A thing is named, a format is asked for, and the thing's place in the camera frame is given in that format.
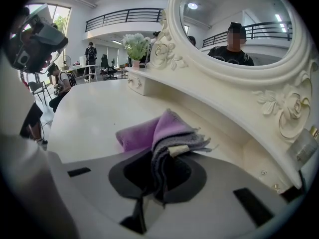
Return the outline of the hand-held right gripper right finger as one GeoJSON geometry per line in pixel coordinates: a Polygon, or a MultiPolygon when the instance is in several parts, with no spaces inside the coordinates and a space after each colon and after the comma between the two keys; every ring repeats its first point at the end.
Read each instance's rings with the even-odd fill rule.
{"type": "Polygon", "coordinates": [[[274,216],[287,203],[240,167],[200,154],[190,155],[206,171],[202,190],[189,202],[168,204],[149,229],[152,239],[234,239],[257,226],[237,200],[235,190],[248,188],[274,216]]]}

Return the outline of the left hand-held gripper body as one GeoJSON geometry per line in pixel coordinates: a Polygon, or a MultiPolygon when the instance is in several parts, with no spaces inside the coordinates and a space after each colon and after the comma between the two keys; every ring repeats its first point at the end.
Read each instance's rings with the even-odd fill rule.
{"type": "Polygon", "coordinates": [[[48,4],[42,4],[33,12],[30,12],[28,7],[24,7],[15,16],[9,31],[9,62],[12,67],[20,71],[45,73],[53,66],[59,53],[32,55],[33,25],[51,25],[55,27],[48,4]]]}

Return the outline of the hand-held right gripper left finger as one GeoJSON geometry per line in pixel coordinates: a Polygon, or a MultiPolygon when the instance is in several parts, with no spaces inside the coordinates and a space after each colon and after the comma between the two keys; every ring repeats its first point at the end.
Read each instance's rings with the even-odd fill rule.
{"type": "Polygon", "coordinates": [[[153,191],[152,152],[137,149],[65,163],[72,183],[99,212],[129,231],[147,232],[143,198],[153,191]]]}

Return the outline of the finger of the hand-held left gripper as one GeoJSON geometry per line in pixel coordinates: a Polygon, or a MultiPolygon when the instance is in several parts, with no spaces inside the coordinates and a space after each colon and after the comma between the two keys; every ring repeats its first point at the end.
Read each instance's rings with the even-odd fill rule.
{"type": "Polygon", "coordinates": [[[32,55],[61,53],[68,45],[68,38],[51,25],[32,26],[32,55]]]}

